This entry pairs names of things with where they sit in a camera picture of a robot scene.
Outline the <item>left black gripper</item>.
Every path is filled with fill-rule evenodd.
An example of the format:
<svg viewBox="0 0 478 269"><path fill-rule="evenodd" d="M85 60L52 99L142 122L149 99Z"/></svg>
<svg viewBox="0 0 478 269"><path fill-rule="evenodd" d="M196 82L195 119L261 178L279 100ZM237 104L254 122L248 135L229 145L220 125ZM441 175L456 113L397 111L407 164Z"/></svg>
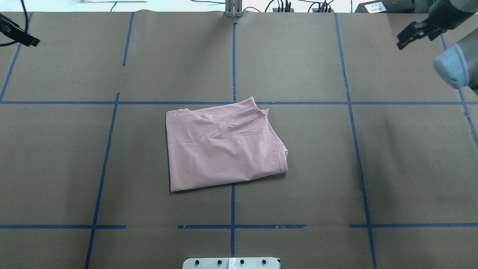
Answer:
<svg viewBox="0 0 478 269"><path fill-rule="evenodd" d="M19 24L14 22L10 17L7 17L4 14L0 15L0 31L1 33L10 38L12 41L0 44L0 47L7 47L13 44L22 44L24 46L38 46L41 42L40 39L32 36L28 32L29 27L29 18L28 13L24 13L25 18L25 27L21 28Z"/></svg>

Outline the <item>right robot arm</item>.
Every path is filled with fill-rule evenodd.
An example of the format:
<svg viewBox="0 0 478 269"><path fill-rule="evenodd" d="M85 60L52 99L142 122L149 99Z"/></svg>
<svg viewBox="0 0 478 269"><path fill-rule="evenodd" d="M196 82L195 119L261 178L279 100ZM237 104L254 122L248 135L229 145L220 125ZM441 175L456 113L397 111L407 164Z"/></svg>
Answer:
<svg viewBox="0 0 478 269"><path fill-rule="evenodd" d="M420 10L428 17L408 24L398 35L397 47L404 49L408 44L422 38L435 40L442 34L457 29L477 14L476 0L420 0ZM477 29L452 43L437 56L432 65L447 85L454 89L468 87L477 94L478 56Z"/></svg>

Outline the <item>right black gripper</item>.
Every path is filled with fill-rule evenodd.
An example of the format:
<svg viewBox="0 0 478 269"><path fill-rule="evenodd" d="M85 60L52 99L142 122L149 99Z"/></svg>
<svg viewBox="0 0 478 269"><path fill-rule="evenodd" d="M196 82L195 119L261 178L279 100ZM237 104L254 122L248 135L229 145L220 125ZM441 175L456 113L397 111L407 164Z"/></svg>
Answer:
<svg viewBox="0 0 478 269"><path fill-rule="evenodd" d="M413 21L407 25L398 35L397 47L403 50L415 40L428 37L433 41L437 36L448 30L448 21L444 17L429 16L421 22Z"/></svg>

